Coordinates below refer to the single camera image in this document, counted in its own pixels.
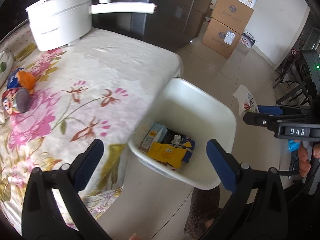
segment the white electric cooking pot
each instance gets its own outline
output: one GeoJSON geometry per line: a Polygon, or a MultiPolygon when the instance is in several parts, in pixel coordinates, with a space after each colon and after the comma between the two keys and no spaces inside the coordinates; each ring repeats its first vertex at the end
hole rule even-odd
{"type": "Polygon", "coordinates": [[[30,5],[30,28],[41,51],[56,49],[85,35],[92,28],[92,14],[111,12],[154,13],[153,3],[117,2],[100,0],[40,0],[30,5]]]}

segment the white plastic basin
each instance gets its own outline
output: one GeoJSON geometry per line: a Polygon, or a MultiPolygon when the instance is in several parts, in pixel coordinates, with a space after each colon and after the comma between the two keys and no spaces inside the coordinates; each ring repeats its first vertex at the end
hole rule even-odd
{"type": "Polygon", "coordinates": [[[220,179],[206,154],[206,144],[216,139],[227,153],[231,153],[236,133],[233,112],[217,99],[190,84],[173,78],[154,102],[128,145],[146,166],[171,179],[178,179],[203,190],[220,184],[220,179]],[[175,171],[139,150],[142,140],[154,122],[190,136],[196,146],[189,163],[175,171]]]}

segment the plastic bag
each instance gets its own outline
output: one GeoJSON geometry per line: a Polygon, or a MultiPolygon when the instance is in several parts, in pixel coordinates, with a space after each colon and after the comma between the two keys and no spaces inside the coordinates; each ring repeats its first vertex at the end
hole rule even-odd
{"type": "Polygon", "coordinates": [[[244,85],[240,85],[233,96],[238,99],[240,116],[244,116],[247,112],[259,112],[256,100],[244,85]]]}
{"type": "Polygon", "coordinates": [[[7,112],[3,109],[2,103],[0,103],[0,124],[5,123],[5,119],[7,119],[9,115],[7,112]]]}

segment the pot handle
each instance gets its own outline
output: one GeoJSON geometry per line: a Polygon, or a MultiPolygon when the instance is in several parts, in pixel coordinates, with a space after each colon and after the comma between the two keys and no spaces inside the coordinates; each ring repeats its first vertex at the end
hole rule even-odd
{"type": "Polygon", "coordinates": [[[133,13],[154,13],[156,5],[144,2],[113,2],[94,4],[90,6],[91,14],[113,13],[113,12],[133,12],[133,13]]]}

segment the yellow snack package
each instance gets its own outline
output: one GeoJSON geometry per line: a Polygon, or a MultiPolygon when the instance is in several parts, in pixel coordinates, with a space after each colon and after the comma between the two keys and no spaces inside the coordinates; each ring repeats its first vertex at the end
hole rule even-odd
{"type": "Polygon", "coordinates": [[[181,166],[182,159],[186,152],[187,149],[175,148],[169,144],[153,142],[147,155],[157,161],[169,163],[178,169],[181,166]]]}

